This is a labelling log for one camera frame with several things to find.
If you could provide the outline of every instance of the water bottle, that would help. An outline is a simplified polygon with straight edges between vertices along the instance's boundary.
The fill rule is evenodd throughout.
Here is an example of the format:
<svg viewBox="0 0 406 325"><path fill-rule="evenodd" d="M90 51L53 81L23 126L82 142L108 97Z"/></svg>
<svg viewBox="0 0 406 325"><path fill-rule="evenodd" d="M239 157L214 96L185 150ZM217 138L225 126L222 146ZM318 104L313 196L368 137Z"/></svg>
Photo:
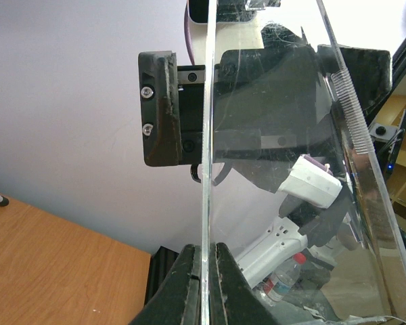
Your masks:
<svg viewBox="0 0 406 325"><path fill-rule="evenodd" d="M305 263L306 257L302 253L293 255L293 258L285 260L278 265L271 275L263 280L260 292L262 298L270 305L281 301L298 281L301 265Z"/></svg>

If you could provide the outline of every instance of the black base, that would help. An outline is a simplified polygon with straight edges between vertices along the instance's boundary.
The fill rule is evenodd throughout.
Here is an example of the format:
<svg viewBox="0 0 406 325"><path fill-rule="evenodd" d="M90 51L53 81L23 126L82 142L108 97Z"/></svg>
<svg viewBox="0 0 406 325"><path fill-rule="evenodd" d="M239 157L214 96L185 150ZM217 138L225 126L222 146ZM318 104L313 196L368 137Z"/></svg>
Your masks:
<svg viewBox="0 0 406 325"><path fill-rule="evenodd" d="M3 201L0 202L0 207L6 207L7 205L9 205L9 200L7 198L5 198L4 196L2 196Z"/></svg>

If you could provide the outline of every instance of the wall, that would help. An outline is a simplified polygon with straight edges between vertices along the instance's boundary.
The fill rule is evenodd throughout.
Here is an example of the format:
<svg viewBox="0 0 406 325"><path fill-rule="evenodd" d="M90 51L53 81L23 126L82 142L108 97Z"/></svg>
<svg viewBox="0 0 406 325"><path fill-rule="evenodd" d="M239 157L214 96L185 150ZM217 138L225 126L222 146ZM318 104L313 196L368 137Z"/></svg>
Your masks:
<svg viewBox="0 0 406 325"><path fill-rule="evenodd" d="M336 2L328 1L330 17L340 13ZM361 4L354 2L351 11ZM341 43L397 48L387 32L406 31L398 21L406 6L376 3L358 11L354 26L346 15L333 19ZM171 49L189 63L184 6L0 1L0 191L145 251L199 241L200 186L188 167L145 166L141 145L137 55ZM375 28L364 32L369 24ZM252 224L250 184L235 179L243 179L229 180L240 204L229 217L247 214Z"/></svg>

